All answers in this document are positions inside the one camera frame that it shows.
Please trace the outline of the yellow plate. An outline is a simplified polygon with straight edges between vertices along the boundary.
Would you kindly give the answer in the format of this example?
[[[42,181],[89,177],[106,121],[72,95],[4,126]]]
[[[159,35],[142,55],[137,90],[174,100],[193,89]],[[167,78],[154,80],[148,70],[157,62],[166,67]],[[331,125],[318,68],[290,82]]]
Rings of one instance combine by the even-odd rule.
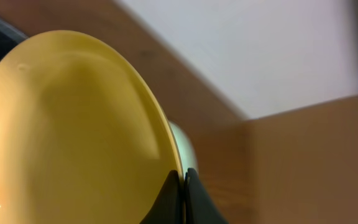
[[[139,223],[169,173],[168,120],[109,45],[55,30],[0,61],[0,223]]]

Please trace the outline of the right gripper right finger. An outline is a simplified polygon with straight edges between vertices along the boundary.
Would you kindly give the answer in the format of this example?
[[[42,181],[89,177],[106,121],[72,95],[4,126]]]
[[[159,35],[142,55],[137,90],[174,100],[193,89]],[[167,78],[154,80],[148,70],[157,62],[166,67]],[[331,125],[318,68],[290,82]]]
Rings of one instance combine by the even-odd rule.
[[[187,224],[228,224],[193,168],[188,169],[185,177],[185,205]]]

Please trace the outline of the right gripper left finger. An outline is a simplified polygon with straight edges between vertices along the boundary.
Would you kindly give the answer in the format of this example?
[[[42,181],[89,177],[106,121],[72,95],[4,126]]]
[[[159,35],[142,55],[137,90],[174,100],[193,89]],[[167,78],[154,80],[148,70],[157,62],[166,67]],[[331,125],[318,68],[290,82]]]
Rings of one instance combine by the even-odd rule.
[[[180,179],[176,170],[171,170],[152,208],[140,224],[182,224],[183,198]]]

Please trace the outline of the light blue plate back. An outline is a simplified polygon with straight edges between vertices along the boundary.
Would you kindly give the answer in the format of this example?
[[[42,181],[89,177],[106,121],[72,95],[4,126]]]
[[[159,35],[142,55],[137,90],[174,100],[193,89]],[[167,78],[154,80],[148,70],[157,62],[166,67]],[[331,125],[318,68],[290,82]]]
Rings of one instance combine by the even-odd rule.
[[[180,155],[183,175],[187,173],[188,169],[194,169],[195,171],[198,171],[198,162],[195,150],[189,137],[186,135],[184,130],[182,130],[174,122],[169,121],[169,125],[175,138],[175,142]]]

